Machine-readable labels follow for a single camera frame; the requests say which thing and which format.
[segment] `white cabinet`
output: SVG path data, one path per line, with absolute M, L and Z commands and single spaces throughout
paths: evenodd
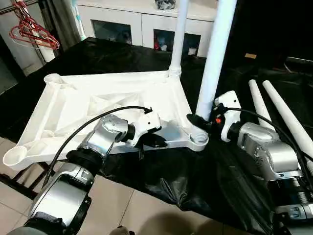
M 89 6 L 78 6 L 87 37 L 141 46 L 141 14 Z
M 206 57 L 212 27 L 213 23 L 208 21 L 190 19 L 186 21 L 185 43 L 189 44 L 190 47 L 196 48 L 198 50 L 197 55 L 200 57 Z M 176 18 L 174 17 L 142 14 L 142 45 L 144 47 L 154 48 L 157 37 L 166 40 L 166 34 L 163 33 L 164 36 L 160 36 L 162 34 L 160 31 L 175 32 L 175 28 Z M 167 37 L 170 38 L 171 36 L 174 39 L 174 33 Z
M 206 57 L 216 7 L 216 0 L 190 1 L 184 53 Z M 87 37 L 172 50 L 177 7 L 160 11 L 154 0 L 78 0 L 78 10 Z

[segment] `silver robot arm segment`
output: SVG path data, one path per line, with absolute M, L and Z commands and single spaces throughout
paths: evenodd
M 211 122 L 196 115 L 187 115 L 187 118 L 209 134 L 219 135 L 224 142 L 236 142 L 254 159 L 276 206 L 277 234 L 291 231 L 292 234 L 300 234 L 306 229 L 312 232 L 313 192 L 299 168 L 295 150 L 280 141 L 272 129 L 251 122 L 242 123 L 239 111 L 225 111 L 225 107 L 241 108 L 234 91 L 219 96 L 214 103 Z
M 91 205 L 88 193 L 105 157 L 115 142 L 135 147 L 146 133 L 161 128 L 154 112 L 128 124 L 115 115 L 99 120 L 76 150 L 67 154 L 69 163 L 54 174 L 31 205 L 28 221 L 10 235 L 77 234 Z

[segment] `black tablecloth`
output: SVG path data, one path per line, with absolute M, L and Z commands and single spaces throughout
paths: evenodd
M 0 136 L 17 142 L 45 87 L 43 78 L 59 75 L 167 70 L 171 54 L 88 38 L 70 48 L 24 81 L 0 95 Z M 204 58 L 182 60 L 181 83 L 195 111 Z M 289 107 L 313 136 L 312 79 L 243 65 L 223 69 L 217 95 L 235 90 L 241 106 L 254 111 L 248 87 L 256 79 L 272 120 L 284 129 L 282 119 L 261 86 L 270 80 Z M 242 114 L 243 120 L 257 122 Z M 192 210 L 251 233 L 271 233 L 271 200 L 253 159 L 233 143 L 212 138 L 200 153 L 187 148 L 110 155 L 102 176 L 155 196 L 182 210 Z

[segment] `white pole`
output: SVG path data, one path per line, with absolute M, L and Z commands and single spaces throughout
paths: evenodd
M 302 127 L 301 123 L 269 81 L 264 81 L 263 86 L 276 106 L 279 114 L 282 116 L 285 124 L 288 126 L 300 149 L 313 157 L 313 141 Z
M 237 0 L 219 0 L 196 110 L 196 114 L 205 120 L 210 118 L 236 3 Z M 195 142 L 206 141 L 207 136 L 203 130 L 193 126 L 191 138 Z
M 186 19 L 188 12 L 188 3 L 189 0 L 180 0 L 175 37 L 174 37 L 174 45 L 173 45 L 173 53 L 172 53 L 172 61 L 169 67 L 169 76 L 177 76 L 181 74 L 181 54 L 182 47 L 184 43 L 185 37 L 185 27 L 186 27 Z
M 263 117 L 265 117 L 271 121 L 268 110 L 267 110 L 266 105 L 263 101 L 262 95 L 260 93 L 260 90 L 259 90 L 259 87 L 258 87 L 256 81 L 253 79 L 250 80 L 249 81 L 249 87 L 250 87 L 254 107 L 255 107 L 257 114 L 259 114 L 259 115 L 261 115 L 261 116 L 263 116 Z M 261 126 L 272 129 L 273 131 L 275 131 L 275 128 L 272 125 L 268 124 L 266 121 L 263 121 L 260 118 L 259 118 L 259 123 Z

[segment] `floor tile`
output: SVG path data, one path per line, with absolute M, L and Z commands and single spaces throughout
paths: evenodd
M 3 141 L 5 141 L 5 139 L 0 137 L 0 144 L 2 144 Z
M 0 204 L 0 235 L 6 235 L 17 223 L 21 214 Z
M 27 221 L 27 217 L 25 215 L 21 215 L 21 217 L 19 218 L 17 223 L 14 225 L 12 230 L 22 227 L 26 221 Z
M 224 233 L 223 235 L 251 235 L 247 232 L 235 229 L 233 227 L 230 227 L 228 225 L 224 225 Z
M 194 213 L 181 211 L 157 198 L 134 191 L 121 225 L 137 235 L 222 235 L 223 225 Z
M 10 177 L 14 177 L 18 171 L 14 171 L 11 168 L 7 167 L 6 165 L 3 164 L 2 159 L 5 153 L 13 148 L 16 144 L 9 141 L 9 140 L 4 140 L 2 143 L 0 143 L 0 173 L 1 174 L 6 174 Z
M 24 213 L 32 202 L 28 197 L 16 192 L 3 183 L 0 183 L 0 192 L 0 203 L 20 213 Z
M 79 235 L 108 235 L 118 227 L 133 189 L 97 176 L 89 193 L 92 204 Z

